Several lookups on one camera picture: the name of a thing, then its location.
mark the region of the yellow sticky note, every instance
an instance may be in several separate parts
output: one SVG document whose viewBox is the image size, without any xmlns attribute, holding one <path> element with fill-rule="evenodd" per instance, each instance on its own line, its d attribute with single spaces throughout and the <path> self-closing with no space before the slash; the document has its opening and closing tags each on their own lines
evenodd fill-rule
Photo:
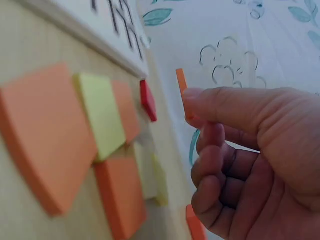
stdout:
<svg viewBox="0 0 320 240">
<path fill-rule="evenodd" d="M 153 168 L 153 160 L 150 151 L 140 143 L 133 144 L 134 157 L 138 166 L 139 176 L 145 200 L 157 197 L 157 184 Z"/>
<path fill-rule="evenodd" d="M 157 196 L 155 200 L 160 206 L 166 206 L 168 205 L 168 195 L 169 195 L 168 185 L 167 185 L 167 175 L 163 167 L 161 166 L 158 160 L 158 157 L 155 154 L 152 155 L 152 163 L 153 163 L 155 181 L 157 185 Z"/>
<path fill-rule="evenodd" d="M 77 74 L 73 82 L 98 148 L 95 162 L 103 162 L 126 141 L 111 81 L 107 77 Z"/>
</svg>

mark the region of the fingernail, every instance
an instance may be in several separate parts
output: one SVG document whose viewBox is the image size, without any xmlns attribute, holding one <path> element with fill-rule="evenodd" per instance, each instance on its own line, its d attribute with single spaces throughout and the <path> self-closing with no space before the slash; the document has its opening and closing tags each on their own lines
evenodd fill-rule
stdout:
<svg viewBox="0 0 320 240">
<path fill-rule="evenodd" d="M 187 88 L 183 91 L 183 98 L 186 99 L 195 99 L 197 98 L 204 90 L 201 88 Z"/>
</svg>

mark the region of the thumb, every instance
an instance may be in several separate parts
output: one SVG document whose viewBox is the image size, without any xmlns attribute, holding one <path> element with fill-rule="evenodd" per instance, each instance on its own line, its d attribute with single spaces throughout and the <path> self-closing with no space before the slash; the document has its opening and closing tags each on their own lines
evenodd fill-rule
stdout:
<svg viewBox="0 0 320 240">
<path fill-rule="evenodd" d="M 290 88 L 187 88 L 182 98 L 184 107 L 204 121 L 257 135 L 261 124 L 290 100 L 283 94 L 292 95 L 292 91 Z"/>
</svg>

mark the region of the orange paper piece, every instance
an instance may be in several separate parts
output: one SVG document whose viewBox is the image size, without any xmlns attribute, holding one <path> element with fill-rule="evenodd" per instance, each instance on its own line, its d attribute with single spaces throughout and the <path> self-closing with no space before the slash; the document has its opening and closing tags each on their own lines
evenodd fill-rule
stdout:
<svg viewBox="0 0 320 240">
<path fill-rule="evenodd" d="M 128 83 L 112 81 L 112 89 L 116 104 L 119 109 L 126 143 L 129 144 L 140 133 L 140 127 L 134 99 Z"/>
<path fill-rule="evenodd" d="M 50 215 L 66 213 L 97 154 L 68 69 L 58 64 L 0 88 L 0 129 Z"/>
<path fill-rule="evenodd" d="M 187 89 L 187 82 L 186 82 L 184 70 L 182 68 L 179 68 L 175 72 L 176 72 L 176 77 L 177 77 L 178 83 L 179 83 L 180 94 L 181 94 L 181 97 L 182 97 L 184 90 Z M 185 117 L 187 119 L 192 119 L 194 117 L 194 115 L 193 115 L 193 113 L 191 111 L 188 111 L 186 109 L 185 103 L 183 103 L 183 107 L 184 107 Z"/>
<path fill-rule="evenodd" d="M 113 239 L 131 238 L 147 219 L 136 160 L 114 154 L 94 171 Z"/>
<path fill-rule="evenodd" d="M 204 226 L 197 218 L 191 204 L 186 206 L 186 221 L 193 240 L 207 240 Z"/>
</svg>

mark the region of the floral pattern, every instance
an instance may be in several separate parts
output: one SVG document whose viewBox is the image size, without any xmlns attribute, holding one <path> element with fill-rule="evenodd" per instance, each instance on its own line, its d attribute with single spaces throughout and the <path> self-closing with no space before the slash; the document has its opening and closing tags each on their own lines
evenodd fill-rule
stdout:
<svg viewBox="0 0 320 240">
<path fill-rule="evenodd" d="M 256 75 L 259 59 L 252 51 L 244 51 L 232 36 L 225 37 L 216 46 L 206 45 L 200 51 L 199 64 L 210 73 L 215 85 L 243 88 L 267 88 L 267 81 L 257 76 L 254 82 L 248 79 Z"/>
</svg>

